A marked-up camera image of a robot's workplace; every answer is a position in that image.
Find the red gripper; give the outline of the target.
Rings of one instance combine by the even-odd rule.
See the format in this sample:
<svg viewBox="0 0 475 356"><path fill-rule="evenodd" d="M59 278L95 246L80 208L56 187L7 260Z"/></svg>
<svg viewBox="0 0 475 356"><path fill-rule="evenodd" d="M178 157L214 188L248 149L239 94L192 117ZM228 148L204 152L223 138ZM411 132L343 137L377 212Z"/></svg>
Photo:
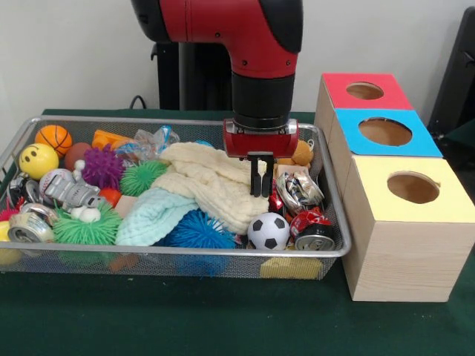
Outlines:
<svg viewBox="0 0 475 356"><path fill-rule="evenodd" d="M232 119L223 122L223 142L230 157L247 158L251 162L251 195L269 197L272 194L274 158L290 158L298 145L298 121L290 119L276 131L252 131L242 128ZM266 163L266 172L259 173L259 157Z"/></svg>

